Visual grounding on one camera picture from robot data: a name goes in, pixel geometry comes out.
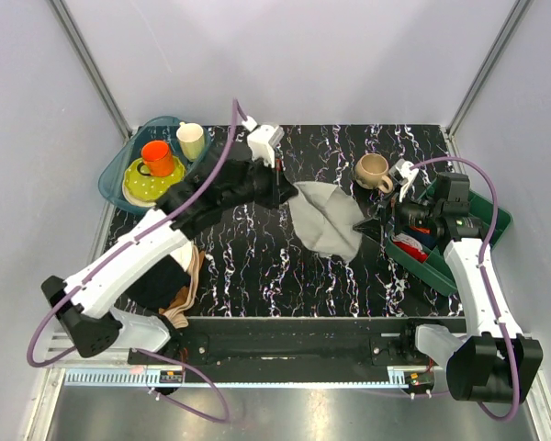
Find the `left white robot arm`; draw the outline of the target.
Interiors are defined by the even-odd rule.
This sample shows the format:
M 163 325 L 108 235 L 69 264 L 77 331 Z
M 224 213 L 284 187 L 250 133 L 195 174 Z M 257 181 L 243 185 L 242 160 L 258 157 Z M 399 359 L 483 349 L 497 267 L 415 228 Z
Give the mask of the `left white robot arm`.
M 48 277 L 41 290 L 83 358 L 109 348 L 142 348 L 162 364 L 179 355 L 174 326 L 157 313 L 135 315 L 116 309 L 121 294 L 164 262 L 178 264 L 177 251 L 222 214 L 247 203 L 276 209 L 298 194 L 286 179 L 279 153 L 260 154 L 232 144 L 212 147 L 178 183 L 171 185 L 130 232 L 97 260 L 62 279 Z

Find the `grey underwear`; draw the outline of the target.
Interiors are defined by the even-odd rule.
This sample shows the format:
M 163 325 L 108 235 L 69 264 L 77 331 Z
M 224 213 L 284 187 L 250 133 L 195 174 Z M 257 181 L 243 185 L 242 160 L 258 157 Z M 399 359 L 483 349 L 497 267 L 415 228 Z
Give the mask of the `grey underwear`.
M 339 256 L 350 263 L 359 251 L 362 234 L 354 226 L 365 219 L 357 202 L 339 186 L 302 181 L 288 201 L 294 233 L 322 257 Z

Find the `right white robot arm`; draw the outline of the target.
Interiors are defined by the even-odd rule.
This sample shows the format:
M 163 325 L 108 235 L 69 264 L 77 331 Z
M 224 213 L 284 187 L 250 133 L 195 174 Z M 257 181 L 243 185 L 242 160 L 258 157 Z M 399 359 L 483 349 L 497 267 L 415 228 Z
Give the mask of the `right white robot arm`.
M 420 227 L 453 276 L 464 305 L 467 337 L 459 339 L 438 321 L 413 321 L 399 340 L 401 358 L 419 364 L 429 357 L 444 369 L 447 388 L 457 401 L 519 404 L 525 401 L 543 360 L 540 343 L 523 334 L 506 306 L 491 263 L 489 229 L 471 210 L 467 175 L 443 172 L 429 197 L 417 201 L 384 198 L 375 217 L 354 231 L 381 243 L 383 225 L 395 232 Z

